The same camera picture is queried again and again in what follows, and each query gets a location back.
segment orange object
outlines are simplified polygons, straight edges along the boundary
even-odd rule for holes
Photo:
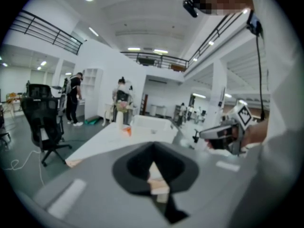
[[[129,136],[131,136],[131,127],[126,127],[123,129],[125,132],[127,132],[129,134]]]

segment white tape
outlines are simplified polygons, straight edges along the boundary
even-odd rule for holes
[[[230,170],[230,171],[235,171],[235,172],[237,172],[240,168],[239,165],[234,165],[234,164],[226,163],[226,162],[223,162],[223,161],[218,161],[216,163],[216,166],[227,169],[227,170]]]

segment black cable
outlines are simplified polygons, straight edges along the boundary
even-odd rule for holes
[[[258,70],[260,74],[260,99],[261,99],[261,121],[265,119],[265,112],[264,112],[264,105],[263,105],[263,99],[262,99],[262,70],[261,70],[261,59],[260,59],[260,51],[258,48],[258,36],[256,36],[256,48],[257,48],[257,57],[258,57]]]

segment green object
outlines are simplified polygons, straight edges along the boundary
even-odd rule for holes
[[[99,121],[101,117],[100,116],[93,116],[85,120],[85,124],[94,125]]]

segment white cabinet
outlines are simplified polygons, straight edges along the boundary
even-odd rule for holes
[[[100,68],[87,68],[83,71],[80,88],[85,101],[85,119],[97,116],[102,76],[103,70]]]

